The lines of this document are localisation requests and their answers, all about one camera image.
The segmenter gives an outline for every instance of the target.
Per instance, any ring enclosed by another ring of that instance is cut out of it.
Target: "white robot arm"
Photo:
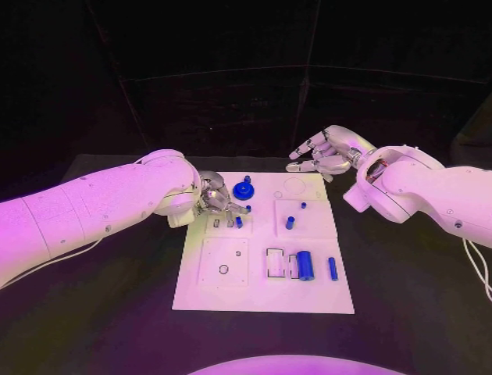
[[[344,200],[357,212],[370,206],[395,223],[427,213],[453,235],[492,248],[492,171],[442,164],[416,148],[376,149],[349,129],[327,127],[289,154],[313,149],[313,160],[287,165],[289,172],[327,174],[357,169]]]
[[[230,203],[220,175],[199,173],[173,150],[0,203],[0,288],[25,270],[152,213],[178,227],[206,210],[248,213]]]

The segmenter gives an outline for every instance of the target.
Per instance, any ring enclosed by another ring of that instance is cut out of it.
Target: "dark background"
[[[492,2],[0,2],[0,200],[79,153],[285,156],[336,123],[450,164]]]

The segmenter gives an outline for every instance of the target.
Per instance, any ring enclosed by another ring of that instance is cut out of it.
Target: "cable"
[[[474,270],[476,270],[476,273],[478,275],[478,279],[481,280],[481,282],[484,283],[484,294],[487,295],[487,298],[492,302],[492,296],[490,296],[490,293],[492,293],[492,287],[489,286],[489,268],[487,268],[487,263],[484,261],[484,256],[481,255],[481,253],[478,252],[478,249],[476,248],[476,245],[471,241],[468,241],[470,243],[470,246],[473,247],[474,251],[476,251],[476,254],[478,255],[478,258],[481,260],[481,264],[484,266],[484,275],[481,276],[481,273],[478,272],[478,267],[476,266],[476,262],[474,262],[474,259],[473,259],[473,256],[470,255],[470,251],[468,251],[468,247],[467,247],[467,239],[464,238],[463,239],[463,246],[464,246],[464,251],[467,252],[467,257],[468,257],[468,260],[470,262],[473,263],[473,267],[474,267]]]
[[[80,254],[83,254],[87,250],[90,250],[98,244],[99,242],[102,241],[102,238],[85,249],[82,250],[80,252],[76,252],[74,254],[70,254],[67,256],[64,256],[63,258],[57,258],[49,262],[46,262],[44,264],[41,264],[38,267],[33,268],[28,272],[25,272],[21,276],[18,276],[17,278],[11,279],[1,287],[0,287],[0,290],[2,290],[8,285],[14,284],[18,280],[21,280],[27,275],[30,275],[34,271],[38,271],[43,267],[49,266],[50,264],[53,263],[57,263],[60,262],[61,260],[66,260],[69,258],[72,258],[73,256],[77,256]]]

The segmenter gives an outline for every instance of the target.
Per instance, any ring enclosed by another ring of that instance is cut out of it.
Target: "robotic hand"
[[[0,288],[152,213],[178,227],[204,211],[248,213],[230,203],[222,176],[199,173],[173,150],[155,151],[132,164],[0,203]]]
[[[363,212],[369,206],[395,223],[427,213],[453,235],[492,248],[492,171],[442,164],[416,148],[379,149],[349,129],[331,125],[289,154],[313,149],[313,160],[287,165],[289,172],[331,174],[357,169],[343,198]]]

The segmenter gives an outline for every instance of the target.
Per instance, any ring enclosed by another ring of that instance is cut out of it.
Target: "dark table surface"
[[[63,181],[134,156],[79,155]],[[188,158],[196,168],[279,172],[287,159]],[[0,291],[0,374],[186,374],[256,355],[327,355],[412,374],[492,374],[492,304],[458,238],[326,185],[354,315],[173,311],[187,229],[151,216]],[[484,249],[492,272],[492,250]]]

